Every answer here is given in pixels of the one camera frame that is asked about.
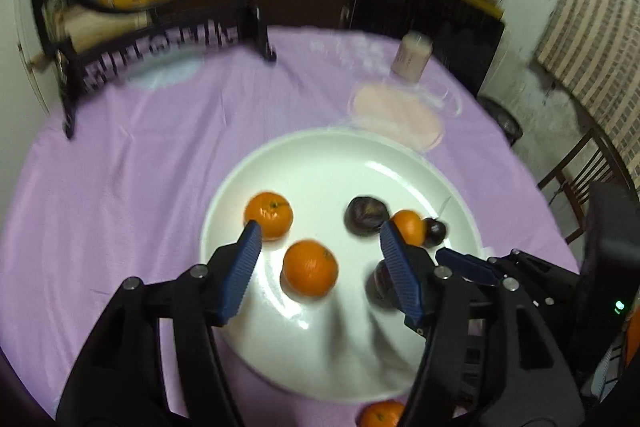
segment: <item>chair backrest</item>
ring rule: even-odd
[[[0,349],[0,417],[3,425],[56,427],[45,410],[34,400]]]
[[[578,174],[570,176],[565,172],[565,169],[590,142],[595,144],[595,151],[586,160]],[[542,189],[553,179],[558,180],[560,184],[556,194],[564,192],[574,211],[575,218],[578,220],[578,229],[565,238],[567,243],[584,233],[583,206],[589,200],[591,182],[599,181],[620,185],[628,192],[629,197],[638,201],[638,192],[620,154],[609,137],[594,122],[574,148],[538,184],[538,188]]]

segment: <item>white plate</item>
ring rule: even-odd
[[[378,236],[359,238],[343,224],[352,198],[371,195],[391,213],[411,208],[442,219],[444,246],[481,257],[466,204],[423,158],[394,142],[351,130],[291,134],[247,156],[213,198],[200,242],[203,263],[238,240],[244,206],[263,190],[279,192],[293,209],[282,240],[264,243],[237,317],[223,328],[233,350],[279,386],[312,398],[365,402],[405,393],[414,381],[424,340],[404,315],[372,304],[365,283],[382,259]],[[340,273],[333,290],[299,302],[280,286],[282,259],[295,241],[312,238],[334,252]]]

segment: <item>small orange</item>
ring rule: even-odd
[[[372,403],[360,416],[359,427],[396,427],[404,411],[404,405],[388,400]]]
[[[275,192],[256,194],[244,209],[244,223],[251,219],[258,222],[264,241],[281,238],[291,228],[293,211],[289,201]]]
[[[404,242],[414,247],[421,247],[424,243],[426,230],[422,218],[412,210],[400,210],[391,220],[398,227]]]
[[[282,263],[284,277],[296,292],[305,297],[322,297],[338,279],[334,254],[318,241],[304,239],[289,247]]]

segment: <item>purple tablecloth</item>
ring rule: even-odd
[[[172,279],[197,263],[207,205],[244,156],[292,131],[344,122],[363,82],[396,84],[388,66],[397,41],[283,28],[272,28],[270,39],[276,64],[244,48],[185,58],[83,103],[73,141],[59,114],[38,134],[0,243],[0,346],[50,414],[118,284],[130,275]],[[445,91],[434,103],[444,136],[426,157],[468,204],[483,245],[500,256],[520,248],[576,271],[545,200],[494,122],[434,59],[422,88]],[[353,424],[357,406],[277,389],[221,350],[248,427]],[[184,413],[171,354],[165,372],[170,403]]]

